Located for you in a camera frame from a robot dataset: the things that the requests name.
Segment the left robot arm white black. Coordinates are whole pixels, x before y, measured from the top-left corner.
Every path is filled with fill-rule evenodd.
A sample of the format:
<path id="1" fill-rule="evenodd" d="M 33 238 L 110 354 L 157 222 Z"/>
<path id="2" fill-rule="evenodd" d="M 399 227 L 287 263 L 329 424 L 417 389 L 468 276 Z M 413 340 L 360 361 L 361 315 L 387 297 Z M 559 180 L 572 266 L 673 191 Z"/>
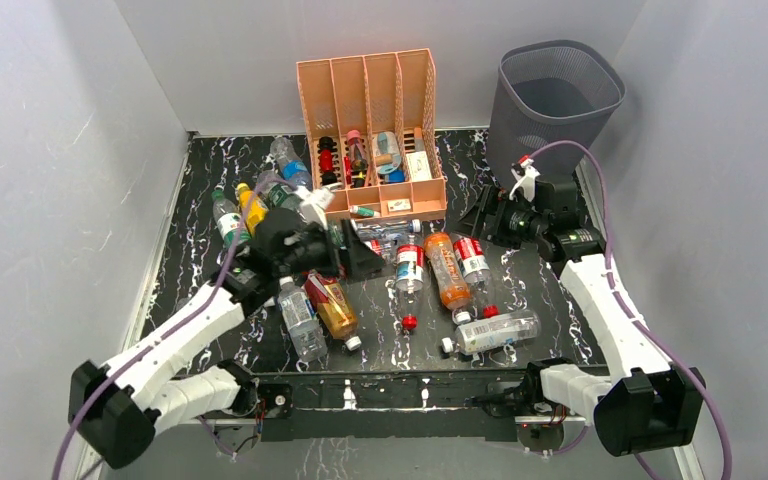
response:
<path id="1" fill-rule="evenodd" d="M 342 244 L 327 226 L 295 213 L 264 220 L 231 246 L 222 266 L 169 320 L 101 365 L 72 373 L 67 435 L 79 435 L 112 469 L 137 460 L 164 431 L 214 411 L 249 416 L 263 404 L 260 378 L 233 360 L 178 379 L 194 355 L 278 296 L 282 278 L 315 271 L 361 280 L 384 259 L 349 221 Z"/>

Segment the red label bottle red cap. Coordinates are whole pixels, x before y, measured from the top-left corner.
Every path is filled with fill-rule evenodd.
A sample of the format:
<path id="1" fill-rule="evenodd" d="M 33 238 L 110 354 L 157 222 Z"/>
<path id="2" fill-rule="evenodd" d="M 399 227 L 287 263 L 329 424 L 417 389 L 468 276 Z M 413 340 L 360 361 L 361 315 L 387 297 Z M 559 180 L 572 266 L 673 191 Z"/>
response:
<path id="1" fill-rule="evenodd" d="M 401 326 L 412 331 L 419 324 L 424 302 L 425 252 L 414 239 L 408 239 L 396 251 L 396 289 Z"/>

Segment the orange drink bottle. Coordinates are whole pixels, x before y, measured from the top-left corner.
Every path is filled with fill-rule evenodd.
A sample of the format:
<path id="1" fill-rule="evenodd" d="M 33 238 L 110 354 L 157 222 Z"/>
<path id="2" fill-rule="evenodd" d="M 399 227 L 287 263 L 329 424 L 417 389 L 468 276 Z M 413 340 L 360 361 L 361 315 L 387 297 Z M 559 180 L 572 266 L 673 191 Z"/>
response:
<path id="1" fill-rule="evenodd" d="M 428 235 L 424 241 L 424 249 L 443 306 L 452 313 L 452 320 L 456 325 L 469 323 L 472 320 L 468 311 L 471 292 L 457 264 L 449 235 L 444 232 Z"/>

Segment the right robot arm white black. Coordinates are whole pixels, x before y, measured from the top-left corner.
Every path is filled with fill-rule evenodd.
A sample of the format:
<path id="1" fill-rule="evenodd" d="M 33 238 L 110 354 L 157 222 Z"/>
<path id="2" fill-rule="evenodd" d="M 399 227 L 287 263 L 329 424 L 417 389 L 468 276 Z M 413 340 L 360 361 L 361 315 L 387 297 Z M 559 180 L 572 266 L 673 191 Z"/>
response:
<path id="1" fill-rule="evenodd" d="M 486 185 L 458 230 L 507 247 L 536 245 L 584 314 L 606 360 L 602 376 L 559 357 L 531 361 L 520 382 L 496 382 L 471 404 L 493 416 L 556 406 L 583 417 L 615 456 L 685 446 L 693 439 L 704 380 L 683 368 L 641 331 L 643 323 L 618 274 L 609 270 L 607 241 L 579 210 L 570 177 L 527 179 L 515 192 Z"/>

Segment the gold red tea bottle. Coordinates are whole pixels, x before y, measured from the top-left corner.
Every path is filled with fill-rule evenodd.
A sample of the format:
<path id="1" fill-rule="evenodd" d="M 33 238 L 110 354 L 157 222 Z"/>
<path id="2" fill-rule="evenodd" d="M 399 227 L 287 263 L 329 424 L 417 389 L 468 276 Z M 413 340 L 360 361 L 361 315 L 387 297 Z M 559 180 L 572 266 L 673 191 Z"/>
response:
<path id="1" fill-rule="evenodd" d="M 349 351 L 359 349 L 358 318 L 339 280 L 310 271 L 304 289 L 330 336 L 342 341 Z"/>

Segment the clear bottle red blue label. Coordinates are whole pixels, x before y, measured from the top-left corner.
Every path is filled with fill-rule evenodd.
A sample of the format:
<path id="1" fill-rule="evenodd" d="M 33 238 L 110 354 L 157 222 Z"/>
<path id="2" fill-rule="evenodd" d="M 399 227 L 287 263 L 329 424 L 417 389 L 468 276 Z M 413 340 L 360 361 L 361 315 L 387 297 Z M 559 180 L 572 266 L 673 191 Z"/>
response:
<path id="1" fill-rule="evenodd" d="M 365 241 L 365 244 L 377 255 L 379 255 L 388 265 L 396 263 L 397 246 L 394 240 L 372 239 Z"/>

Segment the red label cola bottle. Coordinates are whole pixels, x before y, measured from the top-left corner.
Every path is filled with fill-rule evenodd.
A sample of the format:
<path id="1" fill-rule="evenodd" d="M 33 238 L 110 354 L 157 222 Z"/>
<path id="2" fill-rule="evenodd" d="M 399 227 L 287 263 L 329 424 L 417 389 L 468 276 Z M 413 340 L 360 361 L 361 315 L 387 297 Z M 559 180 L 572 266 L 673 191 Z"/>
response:
<path id="1" fill-rule="evenodd" d="M 457 235 L 453 246 L 477 317 L 485 319 L 498 315 L 496 286 L 480 242 L 468 236 Z"/>

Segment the clear bottle white label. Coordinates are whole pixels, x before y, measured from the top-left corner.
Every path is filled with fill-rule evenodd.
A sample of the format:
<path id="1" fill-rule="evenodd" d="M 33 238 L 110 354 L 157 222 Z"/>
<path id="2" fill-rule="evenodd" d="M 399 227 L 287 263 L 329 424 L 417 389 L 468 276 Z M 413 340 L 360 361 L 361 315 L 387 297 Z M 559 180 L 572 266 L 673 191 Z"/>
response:
<path id="1" fill-rule="evenodd" d="M 537 338 L 542 324 L 530 309 L 517 310 L 458 326 L 441 340 L 445 354 L 470 356 Z"/>

